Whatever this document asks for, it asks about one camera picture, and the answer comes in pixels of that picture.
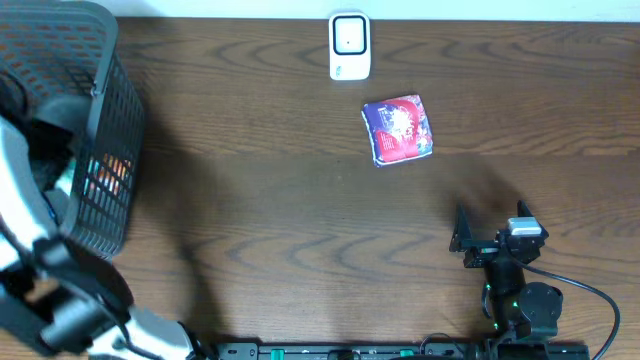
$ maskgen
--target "white wall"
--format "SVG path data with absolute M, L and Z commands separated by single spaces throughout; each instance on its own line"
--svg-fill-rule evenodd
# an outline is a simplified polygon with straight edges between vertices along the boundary
M 640 0 L 92 0 L 117 16 L 640 22 Z

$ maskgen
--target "wooden table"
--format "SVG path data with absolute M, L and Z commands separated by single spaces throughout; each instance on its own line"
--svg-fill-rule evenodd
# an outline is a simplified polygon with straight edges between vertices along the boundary
M 492 329 L 483 273 L 448 252 L 525 199 L 534 265 L 609 293 L 608 359 L 640 357 L 640 28 L 373 22 L 361 82 L 328 74 L 326 21 L 120 19 L 148 111 L 129 242 L 137 303 L 209 338 L 419 341 Z M 431 158 L 377 169 L 362 105 L 420 94 Z M 613 313 L 564 292 L 559 340 L 594 355 Z M 31 358 L 1 337 L 2 359 Z

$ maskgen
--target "gray plastic basket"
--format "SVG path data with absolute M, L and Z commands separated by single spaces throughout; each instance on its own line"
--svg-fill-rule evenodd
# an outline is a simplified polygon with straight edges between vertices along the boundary
M 115 52 L 118 25 L 89 2 L 0 0 L 0 71 L 37 105 L 89 95 L 63 235 L 110 257 L 122 247 L 144 132 L 140 100 Z

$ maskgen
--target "white rectangular device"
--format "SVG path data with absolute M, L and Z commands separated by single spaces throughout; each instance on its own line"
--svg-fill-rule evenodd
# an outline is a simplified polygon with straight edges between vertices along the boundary
M 371 27 L 359 12 L 329 19 L 329 75 L 333 80 L 362 80 L 371 70 Z

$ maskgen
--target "wood grain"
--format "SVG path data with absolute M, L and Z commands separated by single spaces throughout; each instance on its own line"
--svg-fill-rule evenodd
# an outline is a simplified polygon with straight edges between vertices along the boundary
M 115 260 L 139 305 L 212 339 L 478 336 L 483 274 L 448 253 L 454 205 L 486 233 L 522 198 L 551 234 L 535 265 L 609 293 L 606 358 L 640 357 L 637 25 L 375 21 L 371 77 L 339 83 L 324 21 L 119 23 L 149 117 Z M 376 169 L 359 111 L 411 93 L 435 155 Z M 558 339 L 595 354 L 612 311 L 549 283 Z

